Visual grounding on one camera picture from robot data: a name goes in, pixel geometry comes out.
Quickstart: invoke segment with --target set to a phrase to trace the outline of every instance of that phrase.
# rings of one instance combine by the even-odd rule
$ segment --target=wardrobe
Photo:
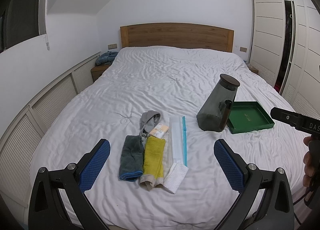
[[[298,113],[320,119],[320,15],[311,0],[254,0],[250,64]]]

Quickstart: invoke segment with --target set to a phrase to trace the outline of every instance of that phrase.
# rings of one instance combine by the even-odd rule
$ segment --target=grey glass pitcher
[[[239,86],[240,82],[234,77],[220,74],[219,82],[197,114],[198,125],[202,130],[223,131]]]

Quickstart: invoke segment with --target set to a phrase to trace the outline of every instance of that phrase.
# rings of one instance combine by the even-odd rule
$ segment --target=wooden headboard
[[[122,47],[172,46],[232,52],[233,30],[186,23],[153,23],[122,26]]]

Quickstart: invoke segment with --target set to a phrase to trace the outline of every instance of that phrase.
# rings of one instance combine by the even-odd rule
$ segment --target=yellow towel
[[[148,137],[144,150],[143,175],[140,183],[145,183],[148,190],[163,185],[162,157],[165,139],[153,136]]]

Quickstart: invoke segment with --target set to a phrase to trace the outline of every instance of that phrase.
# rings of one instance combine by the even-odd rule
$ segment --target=light switch
[[[108,49],[109,49],[109,50],[110,50],[110,49],[116,49],[116,48],[118,48],[118,46],[117,46],[116,43],[114,43],[114,44],[108,44]]]

